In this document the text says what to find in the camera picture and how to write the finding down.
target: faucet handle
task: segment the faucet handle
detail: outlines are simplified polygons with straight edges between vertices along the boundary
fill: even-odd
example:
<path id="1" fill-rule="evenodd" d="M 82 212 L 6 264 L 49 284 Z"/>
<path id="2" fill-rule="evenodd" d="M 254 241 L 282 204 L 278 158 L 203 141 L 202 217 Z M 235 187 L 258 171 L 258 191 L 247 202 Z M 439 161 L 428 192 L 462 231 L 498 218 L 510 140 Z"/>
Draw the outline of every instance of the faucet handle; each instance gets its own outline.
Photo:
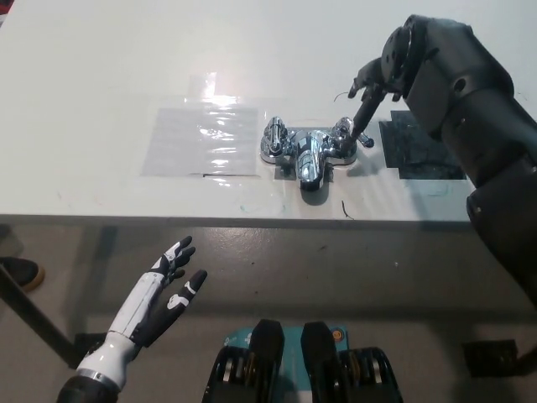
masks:
<path id="1" fill-rule="evenodd" d="M 264 137 L 270 154 L 274 157 L 281 155 L 287 140 L 287 128 L 285 128 L 284 121 L 277 116 L 271 118 L 264 130 Z"/>
<path id="2" fill-rule="evenodd" d="M 361 132 L 357 138 L 352 137 L 353 130 L 354 121 L 350 118 L 339 119 L 332 128 L 332 137 L 341 149 L 350 149 L 356 140 L 367 149 L 370 149 L 375 145 L 374 140 L 368 137 L 364 132 Z"/>

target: faucet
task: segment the faucet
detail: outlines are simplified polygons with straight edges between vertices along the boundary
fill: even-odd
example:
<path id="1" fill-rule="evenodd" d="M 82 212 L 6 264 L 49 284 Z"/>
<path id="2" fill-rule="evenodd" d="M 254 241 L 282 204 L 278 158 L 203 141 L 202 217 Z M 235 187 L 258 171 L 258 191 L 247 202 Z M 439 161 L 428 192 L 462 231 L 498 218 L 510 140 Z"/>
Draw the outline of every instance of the faucet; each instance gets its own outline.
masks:
<path id="1" fill-rule="evenodd" d="M 286 128 L 281 118 L 274 117 L 261 138 L 260 155 L 270 164 L 294 164 L 300 189 L 316 191 L 327 164 L 349 165 L 356 160 L 353 126 L 350 118 L 341 118 L 333 128 Z M 364 133 L 358 140 L 365 147 L 373 147 L 373 140 Z"/>

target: white table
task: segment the white table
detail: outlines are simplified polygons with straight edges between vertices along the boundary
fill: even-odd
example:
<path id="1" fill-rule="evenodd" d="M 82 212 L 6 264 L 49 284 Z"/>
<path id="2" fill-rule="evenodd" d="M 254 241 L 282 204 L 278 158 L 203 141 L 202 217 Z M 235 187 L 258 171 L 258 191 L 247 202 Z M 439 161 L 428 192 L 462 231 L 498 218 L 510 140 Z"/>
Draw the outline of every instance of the white table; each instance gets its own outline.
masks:
<path id="1" fill-rule="evenodd" d="M 0 215 L 325 226 L 351 221 L 344 201 L 355 222 L 465 222 L 470 183 L 400 180 L 376 123 L 376 146 L 307 200 L 259 158 L 255 176 L 219 181 L 141 175 L 142 166 L 157 111 L 208 72 L 215 96 L 259 110 L 259 138 L 276 114 L 305 126 L 353 116 L 359 101 L 334 96 L 411 13 L 471 24 L 537 116 L 536 11 L 503 0 L 18 0 L 0 34 Z M 387 100 L 376 118 L 391 109 L 405 105 Z"/>

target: robotic hand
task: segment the robotic hand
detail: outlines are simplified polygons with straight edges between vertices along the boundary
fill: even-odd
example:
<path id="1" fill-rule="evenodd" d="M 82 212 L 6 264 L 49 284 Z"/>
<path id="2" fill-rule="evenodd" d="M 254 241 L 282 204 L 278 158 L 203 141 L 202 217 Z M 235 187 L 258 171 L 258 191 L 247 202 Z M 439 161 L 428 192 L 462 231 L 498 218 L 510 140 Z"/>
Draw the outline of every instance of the robotic hand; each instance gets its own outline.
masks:
<path id="1" fill-rule="evenodd" d="M 357 74 L 365 88 L 350 141 L 389 93 L 457 157 L 476 190 L 467 198 L 474 228 L 537 305 L 537 123 L 514 100 L 508 72 L 468 25 L 412 15 L 381 57 Z"/>
<path id="2" fill-rule="evenodd" d="M 149 347 L 185 311 L 207 277 L 196 272 L 167 303 L 156 302 L 168 285 L 182 277 L 182 266 L 196 248 L 187 248 L 192 237 L 179 241 L 140 277 L 108 329 L 105 342 L 90 351 L 58 396 L 58 402 L 107 403 L 117 401 L 125 385 L 127 364 L 142 347 Z"/>

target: shoe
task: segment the shoe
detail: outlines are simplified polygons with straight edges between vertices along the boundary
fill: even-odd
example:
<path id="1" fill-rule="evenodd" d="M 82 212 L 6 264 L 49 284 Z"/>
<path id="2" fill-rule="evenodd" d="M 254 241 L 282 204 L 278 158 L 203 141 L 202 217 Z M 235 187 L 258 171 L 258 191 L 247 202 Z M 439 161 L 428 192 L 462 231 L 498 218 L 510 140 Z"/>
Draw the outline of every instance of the shoe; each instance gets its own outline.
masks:
<path id="1" fill-rule="evenodd" d="M 0 264 L 26 292 L 35 290 L 44 280 L 44 269 L 31 260 L 0 258 Z"/>

